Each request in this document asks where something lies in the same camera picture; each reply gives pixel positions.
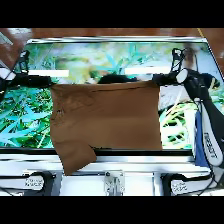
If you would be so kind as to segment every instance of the display screen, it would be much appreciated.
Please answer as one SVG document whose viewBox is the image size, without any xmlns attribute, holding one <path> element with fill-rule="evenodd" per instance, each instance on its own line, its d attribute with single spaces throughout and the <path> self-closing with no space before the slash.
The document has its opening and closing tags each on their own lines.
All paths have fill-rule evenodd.
<svg viewBox="0 0 224 224">
<path fill-rule="evenodd" d="M 193 56 L 183 61 L 182 68 L 209 73 L 219 80 L 221 85 L 211 86 L 209 92 L 216 107 L 224 113 L 223 78 L 207 43 L 32 43 L 25 50 L 30 52 L 30 71 L 69 70 L 68 77 L 57 75 L 52 80 L 61 84 L 93 84 L 107 74 L 146 81 L 152 79 L 152 73 L 169 73 L 172 49 L 189 46 Z M 192 148 L 196 110 L 183 86 L 160 87 L 158 113 L 164 150 Z M 9 90 L 0 104 L 0 147 L 53 148 L 51 113 L 49 89 Z"/>
</svg>

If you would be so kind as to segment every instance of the brown floor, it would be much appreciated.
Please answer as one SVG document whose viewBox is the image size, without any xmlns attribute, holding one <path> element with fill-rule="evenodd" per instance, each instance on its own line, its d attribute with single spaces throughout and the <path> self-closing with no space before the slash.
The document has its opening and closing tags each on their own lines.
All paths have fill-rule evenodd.
<svg viewBox="0 0 224 224">
<path fill-rule="evenodd" d="M 0 44 L 0 60 L 12 68 L 19 52 L 31 38 L 68 36 L 196 36 L 197 28 L 0 28 L 13 45 Z M 224 28 L 201 28 L 202 35 L 208 39 L 217 62 L 224 74 Z"/>
</svg>

